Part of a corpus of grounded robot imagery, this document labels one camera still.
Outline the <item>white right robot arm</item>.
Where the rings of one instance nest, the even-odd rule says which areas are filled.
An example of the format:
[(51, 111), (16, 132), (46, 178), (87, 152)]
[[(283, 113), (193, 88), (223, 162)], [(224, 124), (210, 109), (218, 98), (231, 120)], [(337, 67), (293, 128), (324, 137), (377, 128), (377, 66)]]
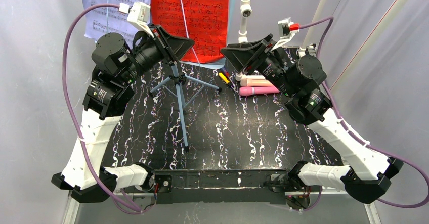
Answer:
[(289, 185), (335, 188), (365, 204), (387, 192), (403, 163), (361, 145), (350, 129), (343, 128), (331, 100), (320, 90), (327, 75), (313, 50), (287, 63), (285, 50), (268, 35), (251, 43), (229, 44), (220, 52), (238, 72), (262, 74), (288, 97), (285, 107), (289, 116), (321, 136), (347, 162), (344, 166), (328, 166), (300, 161), (288, 173)]

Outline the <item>beige toy microphone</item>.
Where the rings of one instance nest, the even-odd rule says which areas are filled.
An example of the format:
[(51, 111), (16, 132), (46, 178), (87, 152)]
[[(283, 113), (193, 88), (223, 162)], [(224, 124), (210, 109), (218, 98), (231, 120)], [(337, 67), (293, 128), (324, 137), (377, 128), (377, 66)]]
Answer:
[(240, 80), (240, 86), (268, 87), (273, 85), (261, 75), (244, 75)]

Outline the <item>red sheet music page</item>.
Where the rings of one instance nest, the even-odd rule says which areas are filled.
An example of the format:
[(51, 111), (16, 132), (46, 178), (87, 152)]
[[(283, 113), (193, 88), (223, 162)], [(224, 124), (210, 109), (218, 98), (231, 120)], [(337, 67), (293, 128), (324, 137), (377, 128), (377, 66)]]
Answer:
[(195, 41), (185, 62), (208, 64), (220, 60), (228, 29), (229, 0), (151, 0), (154, 24), (175, 36)]

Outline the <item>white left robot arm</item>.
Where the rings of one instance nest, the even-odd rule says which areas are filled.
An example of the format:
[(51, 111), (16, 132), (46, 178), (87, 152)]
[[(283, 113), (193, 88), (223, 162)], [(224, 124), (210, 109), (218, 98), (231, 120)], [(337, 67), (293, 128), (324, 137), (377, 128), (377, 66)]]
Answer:
[(192, 39), (169, 34), (160, 25), (138, 31), (129, 46), (124, 37), (111, 32), (100, 37), (92, 53), (92, 81), (83, 101), (79, 136), (72, 155), (52, 183), (70, 190), (79, 203), (99, 203), (109, 193), (131, 186), (151, 190), (154, 170), (144, 163), (125, 167), (101, 165), (110, 137), (134, 96), (132, 84), (157, 63), (173, 64), (194, 46)]

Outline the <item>pink toy microphone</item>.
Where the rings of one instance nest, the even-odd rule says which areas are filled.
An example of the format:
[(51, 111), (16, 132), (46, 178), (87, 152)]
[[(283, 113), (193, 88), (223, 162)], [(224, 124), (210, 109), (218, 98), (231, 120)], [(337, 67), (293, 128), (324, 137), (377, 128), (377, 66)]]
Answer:
[(251, 96), (260, 94), (276, 94), (280, 91), (274, 86), (250, 87), (244, 86), (239, 89), (240, 96)]

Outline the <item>lavender sheet music page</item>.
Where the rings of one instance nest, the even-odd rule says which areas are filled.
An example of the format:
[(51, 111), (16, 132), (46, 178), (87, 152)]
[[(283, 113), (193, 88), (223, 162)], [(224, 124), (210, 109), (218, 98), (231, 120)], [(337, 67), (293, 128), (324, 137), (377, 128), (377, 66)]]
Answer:
[[(132, 6), (134, 2), (151, 4), (151, 0), (82, 0), (85, 9), (101, 3), (125, 3)], [(127, 44), (132, 46), (137, 29), (128, 23), (127, 14), (121, 13), (117, 8), (102, 7), (88, 12), (85, 17), (85, 37), (97, 41), (104, 34), (115, 32), (121, 34)]]

